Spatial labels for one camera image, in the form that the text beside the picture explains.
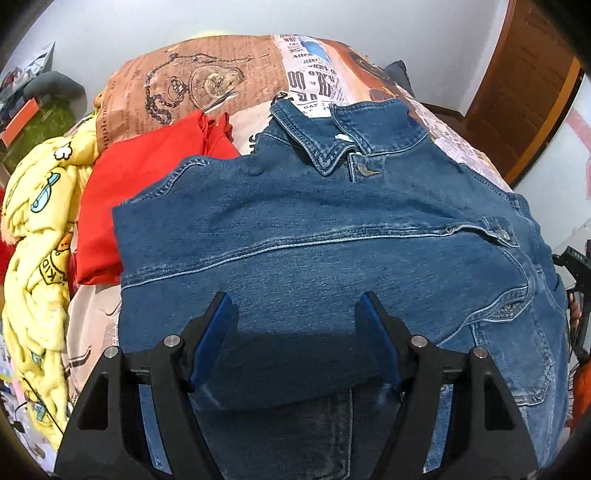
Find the metal screw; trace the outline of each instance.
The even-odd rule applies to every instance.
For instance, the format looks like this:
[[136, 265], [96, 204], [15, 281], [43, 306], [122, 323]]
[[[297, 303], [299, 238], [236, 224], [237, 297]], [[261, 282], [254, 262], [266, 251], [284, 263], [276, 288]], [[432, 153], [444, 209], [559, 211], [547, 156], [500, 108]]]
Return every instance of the metal screw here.
[[478, 358], [486, 358], [488, 356], [488, 352], [483, 346], [474, 347], [473, 352]]
[[181, 337], [178, 335], [168, 335], [164, 339], [164, 344], [166, 346], [177, 346], [181, 342]]
[[107, 358], [113, 358], [119, 353], [119, 348], [115, 346], [108, 346], [104, 353]]
[[415, 335], [410, 339], [410, 342], [419, 348], [427, 346], [428, 341], [423, 335]]

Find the orange fabric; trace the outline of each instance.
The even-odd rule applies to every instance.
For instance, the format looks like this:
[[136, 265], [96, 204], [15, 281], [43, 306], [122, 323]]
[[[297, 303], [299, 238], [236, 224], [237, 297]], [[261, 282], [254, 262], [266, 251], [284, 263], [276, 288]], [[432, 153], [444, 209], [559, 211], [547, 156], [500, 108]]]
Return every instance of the orange fabric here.
[[578, 367], [573, 381], [573, 422], [571, 432], [591, 404], [591, 362]]

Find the blue gripper pad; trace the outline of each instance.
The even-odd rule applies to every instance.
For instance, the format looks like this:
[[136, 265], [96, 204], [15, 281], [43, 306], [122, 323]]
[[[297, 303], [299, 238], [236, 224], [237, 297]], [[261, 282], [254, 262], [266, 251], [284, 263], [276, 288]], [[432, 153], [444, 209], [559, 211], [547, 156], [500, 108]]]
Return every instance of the blue gripper pad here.
[[402, 378], [398, 370], [398, 352], [367, 294], [355, 304], [355, 328], [369, 342], [384, 380], [400, 391]]
[[225, 294], [195, 350], [193, 372], [190, 378], [194, 388], [205, 383], [211, 376], [232, 320], [237, 316], [238, 309], [232, 304], [230, 295]]

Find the yellow fabric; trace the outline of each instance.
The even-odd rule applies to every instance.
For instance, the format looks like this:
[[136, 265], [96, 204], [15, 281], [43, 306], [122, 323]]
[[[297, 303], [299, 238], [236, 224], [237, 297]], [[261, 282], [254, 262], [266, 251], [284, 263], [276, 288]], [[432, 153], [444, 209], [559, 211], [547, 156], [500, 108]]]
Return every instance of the yellow fabric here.
[[61, 351], [71, 231], [98, 154], [91, 117], [72, 137], [52, 138], [31, 150], [10, 177], [2, 205], [2, 237], [20, 240], [4, 282], [2, 330], [16, 376], [33, 402], [27, 410], [56, 449], [67, 423]]

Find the wooden door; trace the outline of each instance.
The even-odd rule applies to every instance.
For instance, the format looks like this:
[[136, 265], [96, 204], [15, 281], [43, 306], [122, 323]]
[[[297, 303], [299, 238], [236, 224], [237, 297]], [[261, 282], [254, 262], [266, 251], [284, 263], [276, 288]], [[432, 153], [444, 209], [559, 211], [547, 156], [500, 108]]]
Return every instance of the wooden door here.
[[[464, 122], [467, 140], [488, 155], [508, 182], [528, 167], [534, 155], [529, 160], [522, 157], [528, 148], [532, 150], [534, 140], [539, 143], [537, 150], [542, 148], [552, 130], [548, 123], [553, 127], [564, 109], [557, 101], [570, 97], [565, 88], [574, 88], [574, 82], [565, 82], [573, 71], [579, 75], [577, 66], [560, 34], [532, 0], [509, 2], [499, 43]], [[545, 133], [542, 141], [540, 131]]]

